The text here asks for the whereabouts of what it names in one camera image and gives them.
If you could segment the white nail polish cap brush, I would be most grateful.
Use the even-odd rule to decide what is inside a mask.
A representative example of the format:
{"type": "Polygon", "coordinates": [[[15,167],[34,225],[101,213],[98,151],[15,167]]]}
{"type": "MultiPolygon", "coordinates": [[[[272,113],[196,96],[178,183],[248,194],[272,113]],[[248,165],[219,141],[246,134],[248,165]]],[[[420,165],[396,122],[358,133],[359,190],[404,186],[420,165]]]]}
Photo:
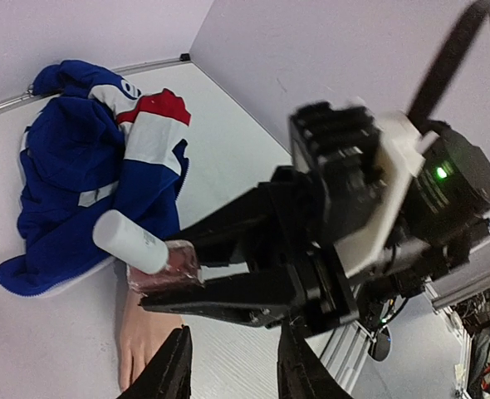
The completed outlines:
{"type": "Polygon", "coordinates": [[[160,272],[169,261],[164,241],[116,209],[106,211],[96,221],[92,238],[98,248],[146,274],[160,272]]]}

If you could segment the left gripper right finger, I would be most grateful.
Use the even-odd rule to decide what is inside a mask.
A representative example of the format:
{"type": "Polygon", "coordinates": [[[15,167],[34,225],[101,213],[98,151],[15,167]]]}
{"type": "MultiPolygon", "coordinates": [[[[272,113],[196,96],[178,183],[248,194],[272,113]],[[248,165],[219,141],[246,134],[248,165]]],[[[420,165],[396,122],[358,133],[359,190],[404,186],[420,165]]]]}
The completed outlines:
{"type": "Polygon", "coordinates": [[[278,343],[277,391],[280,399],[352,398],[289,322],[282,323],[278,343]]]}

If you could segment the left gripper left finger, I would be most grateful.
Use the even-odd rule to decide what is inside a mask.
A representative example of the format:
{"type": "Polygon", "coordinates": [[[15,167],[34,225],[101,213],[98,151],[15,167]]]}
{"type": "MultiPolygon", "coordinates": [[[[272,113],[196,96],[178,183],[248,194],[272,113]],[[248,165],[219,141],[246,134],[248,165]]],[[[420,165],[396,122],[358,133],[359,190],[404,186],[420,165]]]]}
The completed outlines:
{"type": "Polygon", "coordinates": [[[190,328],[175,328],[119,399],[189,399],[193,342],[190,328]]]}

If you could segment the pink nail polish bottle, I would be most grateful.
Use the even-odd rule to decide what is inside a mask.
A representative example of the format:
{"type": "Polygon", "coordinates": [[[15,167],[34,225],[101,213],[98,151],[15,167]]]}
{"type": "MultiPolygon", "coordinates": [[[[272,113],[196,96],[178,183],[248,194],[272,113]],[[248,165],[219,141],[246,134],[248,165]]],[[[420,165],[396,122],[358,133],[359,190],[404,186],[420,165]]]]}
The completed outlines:
{"type": "Polygon", "coordinates": [[[183,240],[168,241],[168,260],[156,273],[145,273],[129,266],[129,288],[142,295],[166,293],[172,289],[203,286],[201,266],[194,246],[183,240]]]}

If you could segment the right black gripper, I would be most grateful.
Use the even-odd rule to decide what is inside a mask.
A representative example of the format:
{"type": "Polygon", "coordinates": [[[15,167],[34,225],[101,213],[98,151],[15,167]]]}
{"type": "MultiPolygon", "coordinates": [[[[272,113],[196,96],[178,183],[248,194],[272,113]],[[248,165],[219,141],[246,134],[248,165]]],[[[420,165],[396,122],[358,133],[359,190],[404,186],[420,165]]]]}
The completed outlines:
{"type": "Polygon", "coordinates": [[[295,323],[307,337],[356,320],[360,312],[325,220],[316,182],[291,166],[169,236],[194,245],[208,267],[245,262],[250,273],[172,288],[140,301],[148,312],[194,315],[247,327],[295,323]]]}

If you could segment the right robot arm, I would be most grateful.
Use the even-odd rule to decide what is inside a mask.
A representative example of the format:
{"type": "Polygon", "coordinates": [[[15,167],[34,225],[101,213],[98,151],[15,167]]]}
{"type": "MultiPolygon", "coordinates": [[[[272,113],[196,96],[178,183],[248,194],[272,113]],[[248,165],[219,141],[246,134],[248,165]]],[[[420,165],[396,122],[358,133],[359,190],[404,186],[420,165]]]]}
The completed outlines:
{"type": "Polygon", "coordinates": [[[314,336],[413,297],[490,235],[490,162],[449,126],[292,118],[293,163],[187,228],[198,261],[245,273],[172,287],[147,311],[314,336]]]}

